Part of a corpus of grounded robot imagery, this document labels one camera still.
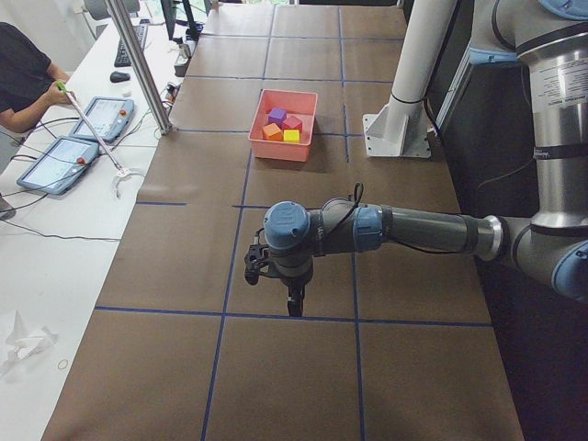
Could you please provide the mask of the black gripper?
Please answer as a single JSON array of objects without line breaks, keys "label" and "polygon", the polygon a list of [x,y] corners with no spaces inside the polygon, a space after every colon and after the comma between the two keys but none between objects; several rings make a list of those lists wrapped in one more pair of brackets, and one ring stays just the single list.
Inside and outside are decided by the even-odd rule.
[{"label": "black gripper", "polygon": [[305,288],[311,282],[312,273],[297,277],[284,277],[282,283],[288,288],[288,315],[302,317],[304,309]]}]

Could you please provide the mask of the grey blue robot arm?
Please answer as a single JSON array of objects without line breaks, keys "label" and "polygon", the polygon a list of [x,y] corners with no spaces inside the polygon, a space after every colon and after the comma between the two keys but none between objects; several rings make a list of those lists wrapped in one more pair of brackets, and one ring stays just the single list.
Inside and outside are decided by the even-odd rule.
[{"label": "grey blue robot arm", "polygon": [[469,44],[474,64],[528,68],[539,208],[531,218],[476,219],[334,198],[320,209],[277,203],[244,259],[245,280],[277,278],[288,312],[303,312],[312,260],[386,242],[431,254],[499,261],[577,301],[587,299],[587,4],[479,1]]}]

